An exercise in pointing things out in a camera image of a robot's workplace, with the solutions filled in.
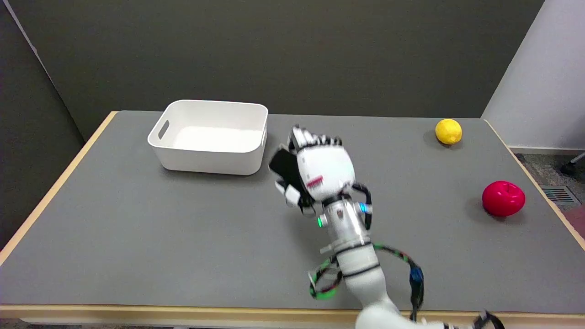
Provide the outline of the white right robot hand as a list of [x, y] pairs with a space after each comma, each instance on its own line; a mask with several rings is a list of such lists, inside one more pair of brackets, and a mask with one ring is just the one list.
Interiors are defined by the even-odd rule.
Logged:
[[356, 183], [353, 162], [340, 137], [315, 134], [295, 125], [287, 144], [282, 144], [269, 162], [278, 176], [276, 188], [287, 205], [301, 211], [346, 192]]

